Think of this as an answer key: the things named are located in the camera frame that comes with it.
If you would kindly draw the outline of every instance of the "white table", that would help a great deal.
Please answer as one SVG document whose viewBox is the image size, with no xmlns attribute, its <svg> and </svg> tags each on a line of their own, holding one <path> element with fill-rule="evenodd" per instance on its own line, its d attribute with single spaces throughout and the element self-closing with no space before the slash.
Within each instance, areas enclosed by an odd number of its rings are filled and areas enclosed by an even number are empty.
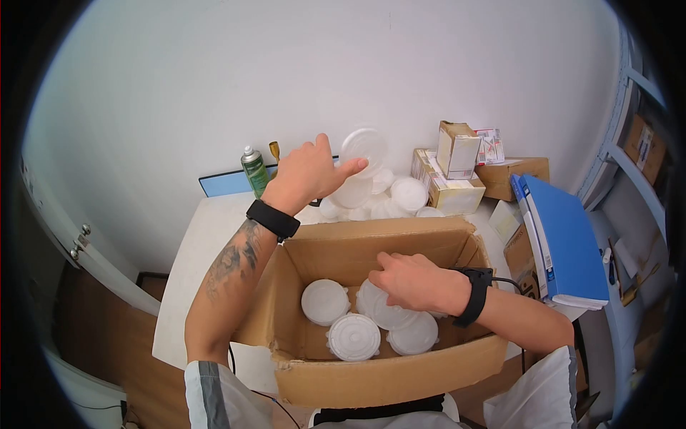
<svg viewBox="0 0 686 429">
<path fill-rule="evenodd" d="M 191 302 L 212 261 L 246 219 L 246 210 L 254 199 L 252 192 L 248 192 L 205 198 L 200 201 L 167 280 L 152 343 L 152 355 L 155 358 L 185 369 L 187 361 L 184 324 Z M 476 226 L 476 233 L 483 237 L 490 262 L 497 275 L 509 278 L 510 269 L 503 255 L 504 245 L 488 225 L 488 218 L 496 202 L 484 198 L 476 213 L 465 218 Z M 319 214 L 319 210 L 310 206 L 305 207 L 296 217 L 301 224 L 326 222 Z M 514 292 L 513 286 L 509 283 L 501 282 L 499 287 Z M 567 306 L 558 306 L 556 310 L 564 313 L 570 320 L 575 320 L 585 311 Z M 236 375 L 248 388 L 265 393 L 278 393 L 274 378 L 276 367 L 267 347 L 231 343 L 231 348 L 236 359 Z M 510 343 L 506 359 L 520 353 L 521 349 Z"/>
</svg>

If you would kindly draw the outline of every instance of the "wooden floor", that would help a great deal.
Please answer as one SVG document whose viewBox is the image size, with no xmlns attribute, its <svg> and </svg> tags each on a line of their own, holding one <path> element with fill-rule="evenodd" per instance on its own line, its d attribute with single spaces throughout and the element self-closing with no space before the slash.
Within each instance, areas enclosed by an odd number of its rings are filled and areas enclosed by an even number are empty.
<svg viewBox="0 0 686 429">
<path fill-rule="evenodd" d="M 62 359 L 121 386 L 143 429 L 190 427 L 183 371 L 151 355 L 156 317 L 130 307 L 87 272 L 66 269 L 53 332 Z M 142 288 L 161 300 L 165 284 L 164 279 L 146 277 Z M 484 425 L 483 401 L 508 390 L 520 375 L 516 357 L 505 362 L 500 374 L 451 392 L 460 415 Z M 272 407 L 276 429 L 295 426 L 276 404 Z M 285 407 L 301 428 L 307 427 L 311 408 Z"/>
</svg>

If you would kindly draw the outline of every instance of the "hand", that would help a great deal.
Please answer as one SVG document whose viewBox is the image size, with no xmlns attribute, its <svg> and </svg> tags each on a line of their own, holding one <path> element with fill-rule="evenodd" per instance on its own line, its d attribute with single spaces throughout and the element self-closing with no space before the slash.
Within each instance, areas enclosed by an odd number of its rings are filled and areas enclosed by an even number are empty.
<svg viewBox="0 0 686 429">
<path fill-rule="evenodd" d="M 437 267 L 424 255 L 381 252 L 382 271 L 369 272 L 369 281 L 388 293 L 388 305 L 416 311 L 459 316 L 469 301 L 471 283 L 455 270 Z"/>
<path fill-rule="evenodd" d="M 279 174 L 267 184 L 262 201 L 295 216 L 312 200 L 331 195 L 368 164 L 365 158 L 356 158 L 334 167 L 329 138 L 319 134 L 315 144 L 306 141 L 279 161 Z"/>
</svg>

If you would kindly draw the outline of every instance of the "black cable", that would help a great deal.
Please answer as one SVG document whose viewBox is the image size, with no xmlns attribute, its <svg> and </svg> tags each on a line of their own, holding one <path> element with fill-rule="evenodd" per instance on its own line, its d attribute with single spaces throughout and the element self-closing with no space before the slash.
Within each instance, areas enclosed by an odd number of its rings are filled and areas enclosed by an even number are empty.
<svg viewBox="0 0 686 429">
<path fill-rule="evenodd" d="M 233 371 L 233 374 L 235 375 L 235 374 L 236 374 L 236 359 L 233 357 L 233 350 L 231 349 L 231 343 L 228 344 L 228 354 L 231 355 L 231 369 L 232 369 L 232 371 Z M 298 422 L 293 418 L 293 416 L 291 416 L 291 413 L 289 413 L 288 410 L 285 409 L 285 408 L 283 407 L 283 405 L 281 405 L 281 404 L 279 403 L 279 401 L 276 400 L 276 398 L 271 397 L 271 396 L 269 396 L 269 395 L 265 395 L 264 393 L 260 393 L 260 392 L 258 392 L 258 391 L 254 391 L 254 390 L 252 390 L 252 389 L 251 389 L 250 391 L 253 392 L 253 393 L 256 393 L 256 394 L 258 394 L 258 395 L 260 395 L 260 396 L 268 397 L 269 399 L 271 399 L 272 402 L 274 402 L 276 405 L 278 405 L 278 406 L 281 407 L 281 409 L 283 410 L 284 413 L 288 414 L 288 417 L 290 417 L 291 420 L 293 421 L 293 423 L 296 424 L 296 427 L 297 427 L 298 429 L 300 429 L 300 425 L 298 424 Z"/>
<path fill-rule="evenodd" d="M 117 408 L 117 407 L 121 408 L 121 405 L 112 405 L 112 406 L 106 406 L 103 408 L 96 408 L 96 407 L 92 407 L 92 406 L 81 405 L 78 402 L 74 402 L 74 401 L 70 401 L 70 402 L 74 405 L 78 405 L 81 408 L 87 408 L 89 410 L 109 410 L 110 408 Z"/>
<path fill-rule="evenodd" d="M 521 287 L 520 287 L 519 284 L 518 284 L 516 281 L 514 281 L 514 280 L 506 279 L 506 278 L 504 278 L 504 277 L 493 277 L 492 280 L 495 280 L 495 281 L 506 281 L 506 282 L 508 282 L 508 283 L 511 283 L 511 284 L 513 284 L 513 285 L 517 288 L 517 290 L 519 291 L 519 294 L 520 294 L 520 295 L 524 295 L 524 292 L 522 292 Z"/>
</svg>

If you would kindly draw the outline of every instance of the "white sleeve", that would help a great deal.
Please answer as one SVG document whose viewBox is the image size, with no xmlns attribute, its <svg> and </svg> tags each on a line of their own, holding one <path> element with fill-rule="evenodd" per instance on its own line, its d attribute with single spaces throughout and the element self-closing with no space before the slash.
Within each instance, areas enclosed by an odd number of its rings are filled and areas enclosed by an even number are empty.
<svg viewBox="0 0 686 429">
<path fill-rule="evenodd" d="M 270 405 L 224 365 L 195 360 L 186 367 L 184 379 L 193 429 L 271 429 Z"/>
<path fill-rule="evenodd" d="M 576 353 L 560 347 L 537 362 L 512 388 L 484 402 L 489 429 L 576 429 Z"/>
</svg>

